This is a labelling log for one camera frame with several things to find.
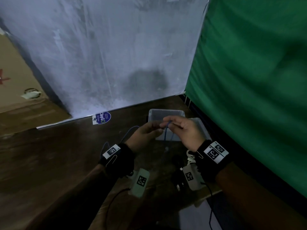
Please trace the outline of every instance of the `gray backdrop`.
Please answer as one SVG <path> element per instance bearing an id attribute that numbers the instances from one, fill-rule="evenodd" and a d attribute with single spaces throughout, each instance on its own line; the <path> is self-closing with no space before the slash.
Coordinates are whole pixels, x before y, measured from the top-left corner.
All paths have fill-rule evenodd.
<path id="1" fill-rule="evenodd" d="M 0 0 L 0 18 L 79 118 L 183 92 L 207 2 Z"/>

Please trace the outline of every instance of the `black wristband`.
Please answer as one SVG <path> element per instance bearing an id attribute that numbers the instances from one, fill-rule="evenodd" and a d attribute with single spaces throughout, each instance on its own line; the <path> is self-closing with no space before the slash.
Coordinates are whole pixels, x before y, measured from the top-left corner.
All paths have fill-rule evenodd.
<path id="1" fill-rule="evenodd" d="M 219 143 L 206 140 L 195 152 L 198 171 L 205 181 L 214 181 L 218 172 L 232 162 L 232 156 Z"/>
<path id="2" fill-rule="evenodd" d="M 134 154 L 132 150 L 124 143 L 118 145 L 120 148 L 115 153 L 109 153 L 108 158 L 104 156 L 99 160 L 99 164 L 106 167 L 106 172 L 114 177 L 124 177 L 134 169 Z"/>

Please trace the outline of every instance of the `red mark on cardboard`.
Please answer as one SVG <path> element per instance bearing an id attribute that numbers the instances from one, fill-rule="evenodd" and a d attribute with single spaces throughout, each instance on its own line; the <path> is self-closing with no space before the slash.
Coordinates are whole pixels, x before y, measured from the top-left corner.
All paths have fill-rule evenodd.
<path id="1" fill-rule="evenodd" d="M 3 81 L 10 80 L 10 78 L 9 78 L 9 77 L 2 78 L 2 72 L 3 72 L 3 70 L 2 70 L 2 69 L 0 69 L 0 85 L 3 85 Z"/>

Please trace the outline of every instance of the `cardboard box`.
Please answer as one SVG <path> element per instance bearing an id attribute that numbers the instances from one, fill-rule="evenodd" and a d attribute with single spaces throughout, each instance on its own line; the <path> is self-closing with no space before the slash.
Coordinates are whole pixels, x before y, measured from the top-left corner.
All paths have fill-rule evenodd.
<path id="1" fill-rule="evenodd" d="M 9 38 L 0 33 L 0 135 L 71 116 L 52 103 Z"/>

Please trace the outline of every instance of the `forearm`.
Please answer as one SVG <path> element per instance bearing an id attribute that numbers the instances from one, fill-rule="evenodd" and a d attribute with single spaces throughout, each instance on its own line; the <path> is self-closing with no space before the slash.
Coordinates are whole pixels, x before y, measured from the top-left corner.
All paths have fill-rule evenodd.
<path id="1" fill-rule="evenodd" d="M 88 229 L 116 180 L 98 164 L 80 184 L 36 216 L 27 229 Z"/>
<path id="2" fill-rule="evenodd" d="M 254 229 L 307 229 L 306 220 L 230 163 L 216 182 L 241 217 Z"/>

